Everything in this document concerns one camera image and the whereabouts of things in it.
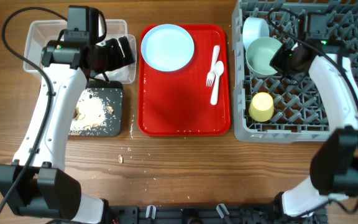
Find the green plastic bowl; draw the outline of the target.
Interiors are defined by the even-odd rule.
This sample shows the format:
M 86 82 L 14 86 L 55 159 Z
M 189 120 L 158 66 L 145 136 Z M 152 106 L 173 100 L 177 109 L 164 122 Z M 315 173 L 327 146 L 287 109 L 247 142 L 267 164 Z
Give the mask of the green plastic bowl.
M 277 73 L 270 61 L 282 43 L 272 37 L 254 40 L 246 50 L 246 64 L 252 77 L 267 78 Z

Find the light blue plastic bowl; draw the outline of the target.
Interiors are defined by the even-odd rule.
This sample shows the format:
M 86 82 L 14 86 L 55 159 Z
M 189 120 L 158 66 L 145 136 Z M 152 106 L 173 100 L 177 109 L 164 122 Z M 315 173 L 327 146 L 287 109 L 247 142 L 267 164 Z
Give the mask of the light blue plastic bowl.
M 269 26 L 265 19 L 248 17 L 243 25 L 242 42 L 244 49 L 247 50 L 249 45 L 256 39 L 261 37 L 269 37 Z

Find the yellow plastic cup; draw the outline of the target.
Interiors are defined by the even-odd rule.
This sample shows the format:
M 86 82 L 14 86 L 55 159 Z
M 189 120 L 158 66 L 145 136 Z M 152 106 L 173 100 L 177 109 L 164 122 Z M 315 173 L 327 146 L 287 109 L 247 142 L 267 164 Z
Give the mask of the yellow plastic cup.
M 249 114 L 253 120 L 266 122 L 272 118 L 273 112 L 273 98 L 270 94 L 261 92 L 254 95 L 249 108 Z

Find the rice and food scraps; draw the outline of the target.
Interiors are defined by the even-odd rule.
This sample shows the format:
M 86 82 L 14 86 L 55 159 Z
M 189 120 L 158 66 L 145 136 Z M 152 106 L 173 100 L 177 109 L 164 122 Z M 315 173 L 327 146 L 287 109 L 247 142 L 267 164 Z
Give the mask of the rice and food scraps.
M 121 132 L 120 88 L 86 88 L 78 100 L 69 135 L 114 137 Z

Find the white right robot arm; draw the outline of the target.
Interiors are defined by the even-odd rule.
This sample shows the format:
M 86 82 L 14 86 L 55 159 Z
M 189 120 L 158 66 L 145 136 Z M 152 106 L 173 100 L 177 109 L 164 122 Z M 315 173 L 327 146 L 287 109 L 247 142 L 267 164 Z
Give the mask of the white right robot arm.
M 270 61 L 284 74 L 304 71 L 310 76 L 331 132 L 311 161 L 309 177 L 281 194 L 280 208 L 287 218 L 309 217 L 350 197 L 357 202 L 345 211 L 358 211 L 358 88 L 351 64 L 343 43 L 323 40 L 283 44 Z

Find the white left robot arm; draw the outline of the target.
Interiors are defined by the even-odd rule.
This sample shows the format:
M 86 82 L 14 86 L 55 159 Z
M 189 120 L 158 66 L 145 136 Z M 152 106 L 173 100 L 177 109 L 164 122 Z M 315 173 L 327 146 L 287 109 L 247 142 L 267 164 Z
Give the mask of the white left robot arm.
M 76 105 L 89 76 L 135 62 L 134 36 L 104 45 L 51 40 L 42 50 L 42 86 L 26 138 L 10 165 L 0 164 L 2 205 L 22 217 L 113 223 L 107 200 L 83 194 L 65 173 L 65 150 Z

